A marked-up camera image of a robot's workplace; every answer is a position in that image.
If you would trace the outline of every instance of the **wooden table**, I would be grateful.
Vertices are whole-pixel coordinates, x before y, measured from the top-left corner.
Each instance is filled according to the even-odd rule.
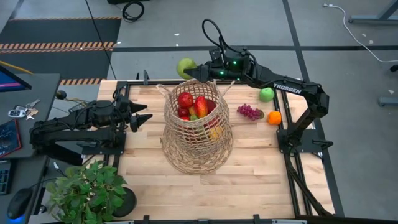
[[[102,81],[98,100],[112,100],[116,83]],[[277,126],[268,125],[265,119],[249,121],[236,112],[243,103],[260,108],[265,114],[274,110],[272,102],[258,100],[258,93],[259,90],[246,85],[235,85],[225,95],[231,113],[234,149],[217,171],[194,176],[175,170],[163,155],[160,139],[165,127],[164,97],[154,85],[133,86],[130,100],[148,105],[141,114],[154,116],[136,133],[127,129],[126,149],[120,158],[118,174],[135,192],[138,204],[123,219],[142,220],[144,215],[150,215],[151,220],[251,219],[253,214],[261,218],[293,218],[284,157],[276,138]],[[307,104],[301,96],[288,94],[288,99],[296,121]],[[321,160],[313,154],[301,154],[301,159],[308,188],[333,213]],[[297,186],[296,189],[301,212],[305,214],[301,191]]]

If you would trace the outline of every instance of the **grapes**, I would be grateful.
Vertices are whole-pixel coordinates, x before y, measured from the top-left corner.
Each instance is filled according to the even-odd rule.
[[[250,105],[247,104],[239,106],[236,112],[242,114],[243,116],[249,118],[252,121],[262,119],[264,117],[264,113],[262,112],[262,110],[258,108],[252,109]]]

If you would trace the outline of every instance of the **wicker basket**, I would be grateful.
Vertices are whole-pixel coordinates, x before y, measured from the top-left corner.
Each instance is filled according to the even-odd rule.
[[[216,82],[200,83],[189,80],[177,85],[172,91],[157,85],[165,96],[164,116],[166,127],[162,139],[163,150],[169,162],[179,171],[187,174],[206,174],[224,164],[232,150],[232,131],[229,125],[229,108],[224,94],[220,93]],[[213,100],[217,107],[204,118],[184,121],[178,117],[177,98],[183,93],[191,93]]]

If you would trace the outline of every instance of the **black and orange striped tape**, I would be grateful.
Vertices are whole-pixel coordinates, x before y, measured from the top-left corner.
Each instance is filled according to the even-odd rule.
[[[114,42],[69,42],[69,43],[19,43],[0,44],[0,54],[6,53],[39,53],[39,52],[74,52],[106,50],[112,51],[116,46]]]
[[[90,17],[81,18],[15,18],[9,21],[26,21],[26,20],[79,20],[79,19],[91,19]],[[94,19],[122,19],[120,17],[94,17]]]
[[[72,78],[61,80],[61,85],[97,85],[106,78]]]

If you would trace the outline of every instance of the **potted plant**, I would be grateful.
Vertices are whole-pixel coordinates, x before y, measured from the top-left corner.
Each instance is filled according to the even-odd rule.
[[[97,224],[112,221],[113,216],[128,215],[136,206],[136,196],[117,169],[95,161],[89,168],[69,167],[65,177],[46,185],[51,194],[49,212],[60,222]]]

